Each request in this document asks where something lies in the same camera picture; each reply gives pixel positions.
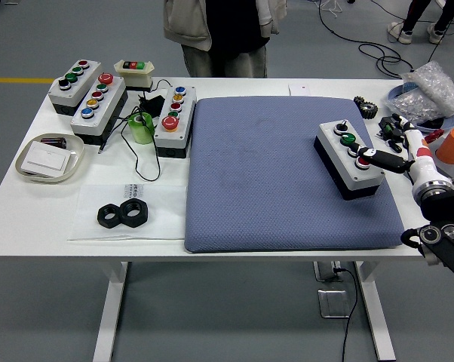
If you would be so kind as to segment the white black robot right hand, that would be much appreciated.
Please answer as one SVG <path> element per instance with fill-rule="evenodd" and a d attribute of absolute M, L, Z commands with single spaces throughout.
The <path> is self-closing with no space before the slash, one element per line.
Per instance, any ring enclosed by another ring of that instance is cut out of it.
<path fill-rule="evenodd" d="M 451 179 L 438 172 L 431 150 L 421 131 L 403 116 L 398 115 L 397 117 L 400 119 L 400 127 L 407 144 L 408 161 L 400 156 L 366 146 L 352 145 L 350 148 L 365 161 L 382 169 L 393 173 L 409 171 L 413 180 L 413 189 L 427 184 L 442 185 L 445 189 L 452 189 Z"/>

